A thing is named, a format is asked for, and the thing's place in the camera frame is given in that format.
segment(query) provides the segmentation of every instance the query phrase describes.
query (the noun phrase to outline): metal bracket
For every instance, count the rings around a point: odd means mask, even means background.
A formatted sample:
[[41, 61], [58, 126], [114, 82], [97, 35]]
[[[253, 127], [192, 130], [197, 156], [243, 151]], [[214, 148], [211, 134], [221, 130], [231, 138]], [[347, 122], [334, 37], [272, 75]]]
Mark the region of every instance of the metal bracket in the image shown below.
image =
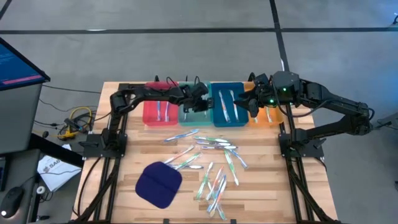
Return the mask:
[[290, 134], [279, 135], [280, 152], [282, 154], [282, 157], [287, 157], [287, 158], [289, 157], [322, 158], [324, 156], [322, 143], [324, 143], [325, 141], [326, 139], [314, 139], [298, 147], [292, 145]]
[[119, 158], [124, 157], [126, 152], [127, 135], [119, 134], [118, 150], [107, 150], [102, 134], [89, 134], [85, 142], [80, 142], [80, 145], [85, 148], [83, 152], [83, 159], [90, 157], [105, 157], [105, 158]]

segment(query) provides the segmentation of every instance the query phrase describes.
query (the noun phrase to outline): wire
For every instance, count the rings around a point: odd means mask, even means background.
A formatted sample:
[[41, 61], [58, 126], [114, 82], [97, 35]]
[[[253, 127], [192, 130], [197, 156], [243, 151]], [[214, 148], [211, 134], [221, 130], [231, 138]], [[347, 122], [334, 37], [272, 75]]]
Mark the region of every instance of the wire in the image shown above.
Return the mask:
[[40, 195], [40, 201], [39, 201], [39, 203], [51, 201], [53, 195], [54, 195], [53, 192], [46, 192], [46, 193]]
[[392, 22], [392, 24], [397, 24], [398, 23], [398, 21], [397, 21], [397, 19], [398, 19], [398, 15], [396, 16], [396, 18], [394, 19], [394, 22]]
[[43, 125], [43, 124], [40, 124], [40, 123], [36, 123], [36, 122], [34, 122], [34, 124], [36, 124], [36, 125], [38, 125], [38, 126], [40, 126], [40, 127], [43, 127], [43, 128], [51, 128], [51, 129], [58, 130], [57, 127], [48, 127], [48, 126], [46, 126], [46, 125]]
[[369, 120], [372, 120], [372, 118], [374, 117], [374, 109], [372, 108], [368, 108], [369, 111], [372, 111], [372, 115], [369, 117]]
[[61, 111], [61, 112], [69, 112], [69, 111], [71, 111], [71, 110], [73, 110], [73, 109], [81, 108], [81, 107], [95, 107], [95, 108], [97, 107], [97, 106], [74, 106], [74, 107], [69, 108], [69, 109], [67, 109], [67, 110], [62, 110], [62, 109], [57, 108], [56, 106], [52, 105], [51, 103], [46, 103], [46, 102], [44, 102], [42, 99], [39, 99], [39, 101], [42, 102], [43, 104], [49, 105], [49, 106], [51, 106], [52, 108], [54, 108], [54, 109], [56, 109], [56, 110], [58, 110], [58, 111]]
[[200, 83], [200, 78], [199, 78], [199, 76], [196, 76], [196, 77], [195, 77], [195, 81], [193, 82], [194, 85], [197, 84], [197, 80], [198, 80], [198, 83]]
[[[78, 170], [81, 170], [81, 169], [75, 169], [75, 170], [73, 170], [73, 171], [64, 171], [64, 172], [61, 172], [61, 173], [59, 173], [59, 174], [53, 173], [53, 172], [44, 172], [44, 173], [41, 173], [41, 174], [39, 174], [39, 175], [44, 175], [44, 174], [62, 175], [62, 174], [66, 174], [66, 173], [73, 173], [73, 172], [76, 172], [76, 171], [78, 171]], [[26, 179], [25, 181], [23, 181], [23, 183], [20, 185], [20, 187], [22, 187], [26, 182], [28, 182], [28, 180], [30, 180], [30, 179], [32, 179], [32, 178], [34, 178], [34, 177], [37, 177], [37, 174], [36, 174], [36, 175], [33, 175], [32, 177], [29, 177], [28, 179]]]
[[170, 77], [167, 77], [167, 78], [166, 78], [166, 83], [167, 83], [167, 84], [170, 84], [170, 83], [169, 83], [169, 80], [174, 84], [174, 86], [178, 86], [177, 83], [176, 83], [175, 81], [173, 81]]
[[[77, 116], [76, 118], [74, 118], [73, 116], [79, 110], [87, 110], [88, 112], [85, 113], [85, 114], [81, 114], [81, 115]], [[82, 106], [82, 107], [75, 108], [70, 113], [69, 119], [71, 121], [73, 121], [74, 123], [77, 123], [79, 120], [81, 120], [82, 117], [87, 116], [87, 115], [88, 115], [89, 119], [88, 119], [88, 122], [86, 122], [86, 124], [83, 125], [83, 129], [85, 129], [87, 127], [90, 128], [91, 127], [90, 123], [91, 123], [91, 120], [92, 120], [92, 117], [93, 117], [93, 112], [88, 107]], [[70, 125], [65, 125], [58, 132], [58, 135], [52, 136], [52, 137], [57, 137], [59, 140], [66, 141], [69, 138], [74, 138], [79, 133], [81, 133], [81, 130], [74, 131], [74, 130], [72, 130], [72, 127]]]
[[43, 124], [43, 125], [48, 125], [48, 126], [52, 126], [52, 127], [56, 127], [56, 126], [61, 126], [61, 125], [63, 125], [63, 124], [57, 124], [57, 123], [43, 123], [43, 122], [40, 122], [40, 121], [34, 121], [35, 123], [39, 123], [39, 124]]
[[317, 161], [319, 161], [324, 167], [325, 167], [325, 170], [326, 170], [326, 172], [328, 172], [328, 168], [326, 167], [326, 164], [320, 159], [320, 158], [318, 158], [318, 157], [314, 157]]
[[48, 86], [48, 85], [43, 85], [47, 88], [53, 88], [56, 90], [66, 90], [66, 91], [76, 91], [76, 92], [80, 92], [80, 93], [96, 93], [96, 94], [101, 94], [101, 92], [97, 92], [97, 91], [87, 91], [87, 90], [74, 90], [74, 89], [68, 89], [68, 88], [60, 88], [60, 87], [54, 87], [54, 86]]
[[107, 113], [106, 115], [104, 115], [104, 116], [102, 116], [102, 117], [100, 117], [100, 118], [95, 119], [94, 121], [99, 121], [99, 120], [101, 120], [101, 119], [104, 119], [104, 118], [106, 118], [107, 116], [109, 116], [110, 114], [111, 114], [111, 112]]
[[72, 206], [72, 212], [73, 212], [73, 214], [75, 214], [76, 216], [79, 216], [79, 215], [77, 214], [77, 212], [75, 211], [75, 207], [73, 207], [73, 206]]
[[82, 196], [83, 196], [83, 191], [84, 191], [84, 189], [85, 189], [85, 186], [86, 186], [88, 177], [90, 176], [90, 174], [91, 174], [91, 172], [93, 171], [95, 165], [97, 165], [97, 163], [100, 161], [100, 159], [101, 159], [101, 158], [99, 157], [99, 158], [94, 162], [94, 164], [90, 167], [90, 169], [89, 169], [89, 171], [88, 171], [88, 173], [87, 173], [87, 176], [86, 176], [85, 180], [83, 181], [83, 185], [81, 186], [80, 193], [79, 193], [79, 199], [78, 199], [78, 203], [77, 203], [77, 215], [78, 215], [78, 216], [81, 215], [81, 214], [80, 214], [81, 198], [82, 198]]

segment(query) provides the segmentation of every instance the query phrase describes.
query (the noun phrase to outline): yellow cable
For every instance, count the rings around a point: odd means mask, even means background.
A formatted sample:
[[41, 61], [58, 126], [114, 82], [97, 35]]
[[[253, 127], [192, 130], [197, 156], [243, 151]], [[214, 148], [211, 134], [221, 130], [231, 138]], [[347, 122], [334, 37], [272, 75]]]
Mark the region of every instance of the yellow cable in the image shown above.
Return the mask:
[[[88, 107], [81, 106], [81, 107], [75, 108], [75, 109], [70, 113], [69, 119], [73, 119], [73, 115], [74, 115], [77, 111], [79, 111], [79, 110], [87, 110], [87, 111], [89, 112], [89, 114], [90, 114], [90, 117], [88, 118], [88, 122], [87, 122], [88, 124], [83, 125], [83, 127], [85, 128], [85, 127], [87, 127], [87, 126], [91, 123], [91, 119], [92, 119], [92, 117], [93, 117], [93, 113], [91, 112], [91, 110], [90, 110]], [[36, 131], [36, 130], [33, 130], [33, 132], [42, 134], [40, 131]], [[70, 137], [76, 136], [78, 133], [80, 133], [80, 132], [79, 132], [79, 131], [71, 132], [71, 131], [70, 131], [70, 126], [69, 126], [65, 134], [49, 135], [49, 136], [51, 136], [51, 137], [56, 137], [56, 138], [70, 138]]]

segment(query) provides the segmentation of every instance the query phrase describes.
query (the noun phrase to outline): orange bin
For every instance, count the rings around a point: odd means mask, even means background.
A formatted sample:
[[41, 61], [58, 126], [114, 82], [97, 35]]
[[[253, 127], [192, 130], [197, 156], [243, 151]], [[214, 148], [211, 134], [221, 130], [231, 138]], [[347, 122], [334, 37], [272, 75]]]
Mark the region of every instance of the orange bin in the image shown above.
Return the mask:
[[[244, 85], [244, 91], [249, 91], [254, 88], [253, 82], [243, 82], [243, 85]], [[283, 114], [282, 112], [280, 112], [279, 108], [268, 108], [268, 112], [269, 114], [267, 114], [266, 107], [259, 108], [259, 114], [257, 115], [257, 122], [254, 118], [250, 117], [249, 114], [249, 122], [247, 125], [252, 127], [265, 127], [265, 126], [278, 125], [284, 121]]]

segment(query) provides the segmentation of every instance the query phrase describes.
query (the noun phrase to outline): teal bin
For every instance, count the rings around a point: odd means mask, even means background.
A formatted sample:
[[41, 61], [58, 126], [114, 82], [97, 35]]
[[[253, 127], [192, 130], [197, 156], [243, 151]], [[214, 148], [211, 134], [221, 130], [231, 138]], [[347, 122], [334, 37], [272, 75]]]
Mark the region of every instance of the teal bin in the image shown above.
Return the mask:
[[[203, 99], [211, 97], [211, 84], [210, 82], [203, 82], [209, 93], [202, 96]], [[180, 86], [188, 85], [192, 87], [194, 82], [179, 82]], [[208, 109], [207, 111], [194, 113], [191, 109], [189, 113], [184, 113], [183, 105], [178, 109], [178, 122], [181, 126], [210, 126], [212, 125], [213, 109]]]

